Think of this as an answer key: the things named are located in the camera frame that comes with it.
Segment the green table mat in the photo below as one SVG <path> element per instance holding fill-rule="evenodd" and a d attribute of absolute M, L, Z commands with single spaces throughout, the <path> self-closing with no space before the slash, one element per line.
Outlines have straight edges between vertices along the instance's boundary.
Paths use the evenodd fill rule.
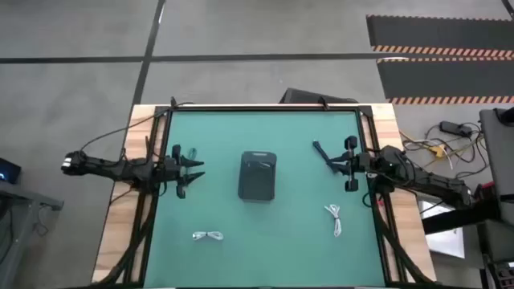
<path fill-rule="evenodd" d="M 160 197 L 144 285 L 333 287 L 384 285 L 372 211 L 324 156 L 357 135 L 352 112 L 176 112 L 169 142 L 195 149 L 205 174 L 180 199 Z M 277 157 L 275 198 L 238 196 L 243 152 Z"/>

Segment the black flat box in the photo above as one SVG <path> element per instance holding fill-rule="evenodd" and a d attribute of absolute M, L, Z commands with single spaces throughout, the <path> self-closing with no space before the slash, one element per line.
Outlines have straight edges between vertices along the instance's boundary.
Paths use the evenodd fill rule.
<path fill-rule="evenodd" d="M 357 101 L 352 98 L 328 96 L 295 88 L 288 88 L 279 101 L 280 104 L 322 104 L 323 102 L 329 104 L 357 104 Z"/>

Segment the black support beam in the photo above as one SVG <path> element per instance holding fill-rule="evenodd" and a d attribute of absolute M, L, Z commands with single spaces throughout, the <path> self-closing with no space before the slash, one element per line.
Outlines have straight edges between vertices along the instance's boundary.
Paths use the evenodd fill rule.
<path fill-rule="evenodd" d="M 452 210 L 424 218 L 422 226 L 425 234 L 435 234 L 462 226 L 475 225 L 486 220 L 500 220 L 500 209 L 496 203 L 476 203 L 472 207 Z"/>

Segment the black hazard-striped floor mat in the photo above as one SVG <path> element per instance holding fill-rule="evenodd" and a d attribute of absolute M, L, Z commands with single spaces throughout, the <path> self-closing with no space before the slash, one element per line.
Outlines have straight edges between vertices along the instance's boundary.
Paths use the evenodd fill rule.
<path fill-rule="evenodd" d="M 379 59 L 388 102 L 416 104 L 514 104 L 514 59 Z"/>
<path fill-rule="evenodd" d="M 374 51 L 463 55 L 514 56 L 514 21 L 486 18 L 436 18 L 420 16 L 366 17 Z"/>

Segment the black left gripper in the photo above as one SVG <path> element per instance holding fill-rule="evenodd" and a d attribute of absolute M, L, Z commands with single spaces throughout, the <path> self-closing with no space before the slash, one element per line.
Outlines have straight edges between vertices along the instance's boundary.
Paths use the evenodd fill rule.
<path fill-rule="evenodd" d="M 182 172 L 182 167 L 191 168 L 203 164 L 203 161 L 188 159 L 181 155 L 181 146 L 179 144 L 175 144 L 172 147 L 171 154 L 164 156 L 162 160 L 162 179 L 164 181 L 175 181 L 177 183 L 176 194 L 180 199 L 184 199 L 186 197 L 184 186 L 188 186 L 191 182 L 200 178 L 205 173 L 198 172 L 184 174 Z"/>

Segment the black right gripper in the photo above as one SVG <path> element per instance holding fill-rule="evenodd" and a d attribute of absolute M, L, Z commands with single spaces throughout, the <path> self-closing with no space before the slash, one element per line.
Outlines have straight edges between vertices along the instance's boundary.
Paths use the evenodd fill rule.
<path fill-rule="evenodd" d="M 331 158 L 331 162 L 344 162 L 346 164 L 331 164 L 330 168 L 334 173 L 348 175 L 349 179 L 345 182 L 345 190 L 355 192 L 358 190 L 358 180 L 355 173 L 365 173 L 371 170 L 372 157 L 368 153 L 355 153 L 357 138 L 349 136 L 345 139 L 344 152 L 340 157 Z"/>

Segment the black device blue light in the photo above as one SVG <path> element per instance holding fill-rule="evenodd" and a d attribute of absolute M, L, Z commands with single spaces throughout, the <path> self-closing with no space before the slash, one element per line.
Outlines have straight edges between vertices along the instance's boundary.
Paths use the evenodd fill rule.
<path fill-rule="evenodd" d="M 22 168 L 0 157 L 0 181 L 17 184 Z"/>

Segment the grey plastic basket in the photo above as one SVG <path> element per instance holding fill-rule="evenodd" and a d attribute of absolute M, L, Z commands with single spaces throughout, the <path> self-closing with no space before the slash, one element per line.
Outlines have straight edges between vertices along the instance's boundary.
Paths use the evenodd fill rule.
<path fill-rule="evenodd" d="M 241 156 L 238 196 L 244 201 L 275 198 L 277 157 L 274 153 L 245 151 Z"/>

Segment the white paper sheet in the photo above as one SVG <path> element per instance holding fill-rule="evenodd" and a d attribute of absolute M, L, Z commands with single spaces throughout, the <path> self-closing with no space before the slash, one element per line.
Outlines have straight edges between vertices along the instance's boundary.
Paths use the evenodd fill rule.
<path fill-rule="evenodd" d="M 453 210 L 450 207 L 437 206 L 431 201 L 419 201 L 418 208 L 420 209 L 422 219 Z M 439 233 L 426 234 L 426 241 L 430 251 L 451 257 L 465 258 L 463 229 L 461 227 Z"/>

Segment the grey metal cabinet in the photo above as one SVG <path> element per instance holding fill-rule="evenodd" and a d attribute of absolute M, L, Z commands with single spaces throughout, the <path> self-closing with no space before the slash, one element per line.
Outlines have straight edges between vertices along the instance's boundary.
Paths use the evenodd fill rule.
<path fill-rule="evenodd" d="M 500 218 L 514 226 L 514 108 L 481 110 L 479 121 L 496 186 Z"/>

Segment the black power adapter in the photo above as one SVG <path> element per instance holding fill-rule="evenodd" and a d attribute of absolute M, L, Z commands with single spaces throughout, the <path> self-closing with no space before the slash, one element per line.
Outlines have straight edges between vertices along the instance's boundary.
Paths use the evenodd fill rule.
<path fill-rule="evenodd" d="M 472 135 L 472 129 L 465 124 L 456 124 L 445 120 L 439 123 L 439 130 L 461 137 L 470 137 Z"/>

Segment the grey metal desk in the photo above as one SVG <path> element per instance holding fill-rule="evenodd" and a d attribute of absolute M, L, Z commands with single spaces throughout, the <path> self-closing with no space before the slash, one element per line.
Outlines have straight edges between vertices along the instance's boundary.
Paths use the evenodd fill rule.
<path fill-rule="evenodd" d="M 63 201 L 0 181 L 0 289 L 9 289 L 41 207 L 61 210 Z"/>

